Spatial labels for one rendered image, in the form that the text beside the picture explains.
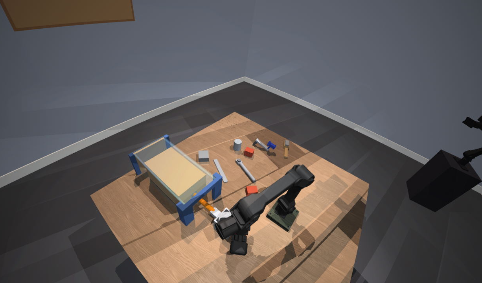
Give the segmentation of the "blue inverted-u frame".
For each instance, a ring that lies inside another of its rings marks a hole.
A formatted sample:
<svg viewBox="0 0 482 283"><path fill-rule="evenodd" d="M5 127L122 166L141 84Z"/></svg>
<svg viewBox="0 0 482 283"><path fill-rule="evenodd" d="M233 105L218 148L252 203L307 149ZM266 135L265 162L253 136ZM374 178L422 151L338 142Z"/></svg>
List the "blue inverted-u frame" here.
<svg viewBox="0 0 482 283"><path fill-rule="evenodd" d="M212 182L210 182L205 188L203 188L199 193L192 197L186 202L182 207L180 207L180 213L183 219L183 224L187 226L195 218L193 214L193 205L203 198L208 192L212 190L212 198L216 200L219 195L221 195L223 185L223 177L218 175Z"/></svg>

